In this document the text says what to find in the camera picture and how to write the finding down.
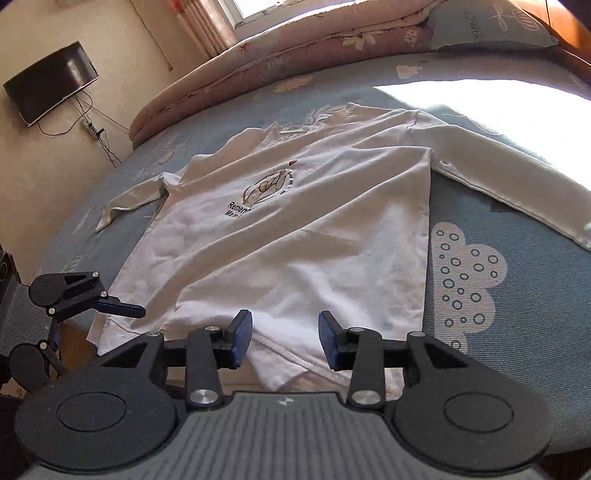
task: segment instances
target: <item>printed graphic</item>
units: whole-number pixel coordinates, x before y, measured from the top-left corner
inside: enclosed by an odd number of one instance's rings
[[[501,30],[503,32],[506,32],[508,30],[508,26],[507,26],[507,22],[505,22],[505,18],[515,18],[519,24],[525,28],[526,30],[535,32],[538,30],[538,24],[536,23],[536,21],[529,16],[526,12],[524,12],[523,10],[521,10],[520,8],[514,8],[513,11],[511,12],[512,15],[503,15],[503,7],[502,5],[499,4],[495,4],[495,11],[496,11],[496,15],[493,15],[491,18],[497,18],[499,20],[499,26],[501,27]]]
[[[489,245],[466,245],[464,232],[441,222],[431,230],[435,337],[467,353],[466,333],[486,330],[495,320],[488,292],[507,274],[505,258]]]
[[[420,72],[423,67],[414,67],[409,65],[396,65],[396,72],[398,73],[398,78],[401,80],[407,79],[416,75]]]
[[[242,205],[230,202],[228,211],[225,213],[229,217],[240,217],[249,212],[257,203],[264,202],[276,194],[283,194],[294,183],[292,170],[289,168],[297,163],[297,160],[291,160],[288,168],[282,168],[269,175],[266,175],[254,185],[249,186],[242,194]]]

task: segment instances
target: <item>curtain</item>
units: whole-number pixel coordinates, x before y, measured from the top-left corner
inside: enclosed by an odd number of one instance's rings
[[[217,0],[170,0],[169,4],[181,26],[208,59],[237,43],[234,29]]]

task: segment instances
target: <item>sunlight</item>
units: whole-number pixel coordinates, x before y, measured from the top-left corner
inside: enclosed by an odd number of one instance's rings
[[[447,105],[541,155],[591,190],[591,102],[584,98],[519,80],[414,82],[376,88],[420,109]]]

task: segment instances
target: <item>power strip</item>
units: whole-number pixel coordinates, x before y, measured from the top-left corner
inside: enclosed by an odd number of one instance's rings
[[[95,140],[100,140],[100,136],[105,131],[105,129],[101,128],[100,130],[97,130],[91,122],[87,122],[86,120],[84,120],[83,123]]]

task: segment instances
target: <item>flower pattern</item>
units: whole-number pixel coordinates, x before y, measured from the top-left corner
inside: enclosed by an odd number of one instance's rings
[[[374,35],[378,35],[380,33],[382,33],[381,30],[376,30],[373,32],[363,32],[354,37],[345,37],[343,39],[343,46],[354,45],[355,50],[361,51],[365,46],[365,42],[369,43],[370,45],[375,45]]]
[[[398,78],[401,80],[407,79],[416,75],[423,67],[415,67],[409,65],[396,65],[396,73],[398,73]]]
[[[418,40],[418,30],[416,28],[409,28],[404,36],[404,41],[414,45]]]
[[[282,82],[275,87],[273,90],[275,93],[285,93],[291,90],[295,90],[296,88],[303,87],[304,85],[308,85],[312,78],[312,75],[306,75],[304,77],[296,77],[293,79],[289,79],[286,82]]]

